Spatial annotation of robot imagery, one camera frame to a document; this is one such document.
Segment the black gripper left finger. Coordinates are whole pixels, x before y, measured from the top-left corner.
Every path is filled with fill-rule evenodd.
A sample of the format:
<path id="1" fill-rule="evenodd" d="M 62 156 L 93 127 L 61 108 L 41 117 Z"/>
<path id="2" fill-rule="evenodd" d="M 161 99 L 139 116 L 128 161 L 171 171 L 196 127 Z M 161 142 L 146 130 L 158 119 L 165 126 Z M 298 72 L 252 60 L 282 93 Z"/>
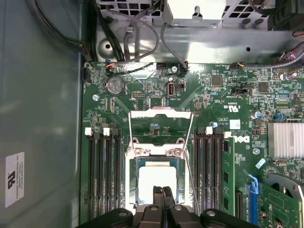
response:
<path id="1" fill-rule="evenodd" d="M 124 208 L 114 209 L 82 224 L 83 228 L 162 228 L 163 189 L 153 187 L 153 204 L 144 206 L 134 214 Z"/>

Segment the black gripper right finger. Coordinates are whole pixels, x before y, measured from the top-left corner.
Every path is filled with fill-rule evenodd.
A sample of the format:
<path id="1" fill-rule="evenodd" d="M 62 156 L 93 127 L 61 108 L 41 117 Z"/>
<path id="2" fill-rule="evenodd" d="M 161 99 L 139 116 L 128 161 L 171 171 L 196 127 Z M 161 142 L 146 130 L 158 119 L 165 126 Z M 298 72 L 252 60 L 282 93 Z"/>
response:
<path id="1" fill-rule="evenodd" d="M 164 202 L 168 206 L 168 223 L 171 228 L 255 228 L 249 222 L 217 209 L 204 210 L 200 215 L 176 204 L 169 186 L 164 187 Z"/>

